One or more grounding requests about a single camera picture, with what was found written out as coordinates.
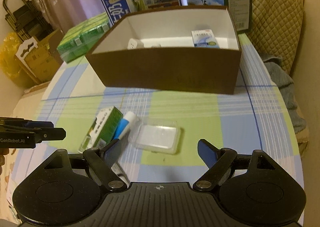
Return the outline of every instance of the yellow plastic bag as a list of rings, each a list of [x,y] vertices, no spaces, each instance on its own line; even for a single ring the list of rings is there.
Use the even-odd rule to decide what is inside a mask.
[[[21,43],[20,38],[15,32],[8,33],[4,39],[4,43],[0,46],[0,68],[16,85],[30,88],[35,83],[14,59]]]

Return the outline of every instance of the open box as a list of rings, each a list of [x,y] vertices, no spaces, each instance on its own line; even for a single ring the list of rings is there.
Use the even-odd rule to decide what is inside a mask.
[[[219,49],[194,47],[191,31],[205,29]],[[127,49],[132,38],[144,48]],[[86,58],[109,87],[233,94],[241,47],[227,7],[179,6],[126,15]]]

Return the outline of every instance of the blue and green checkered cloth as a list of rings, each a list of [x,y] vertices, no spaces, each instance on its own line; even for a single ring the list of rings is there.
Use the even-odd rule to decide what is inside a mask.
[[[241,154],[262,149],[303,187],[297,140],[281,94],[247,36],[239,38],[243,55],[234,95],[106,88],[85,57],[62,66],[34,119],[53,122],[67,137],[19,150],[11,182],[18,185],[57,148],[77,152],[98,111],[116,106],[123,114],[170,119],[182,128],[175,155],[127,145],[119,164],[130,181],[193,184],[208,169],[197,154],[203,138]]]

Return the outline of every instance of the metal screw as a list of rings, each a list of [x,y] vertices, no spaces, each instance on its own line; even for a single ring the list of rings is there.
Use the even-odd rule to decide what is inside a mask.
[[[204,188],[209,188],[211,186],[211,183],[206,180],[201,180],[196,183],[196,186],[204,189]]]
[[[121,181],[118,181],[118,180],[114,180],[114,181],[109,182],[108,185],[109,185],[111,188],[117,189],[117,188],[123,187],[124,183],[121,182]]]

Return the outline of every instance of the beige quilted cushion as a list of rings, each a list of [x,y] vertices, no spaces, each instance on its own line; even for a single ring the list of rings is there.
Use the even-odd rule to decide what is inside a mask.
[[[300,36],[303,0],[252,0],[248,38],[258,53],[281,56],[290,72]]]

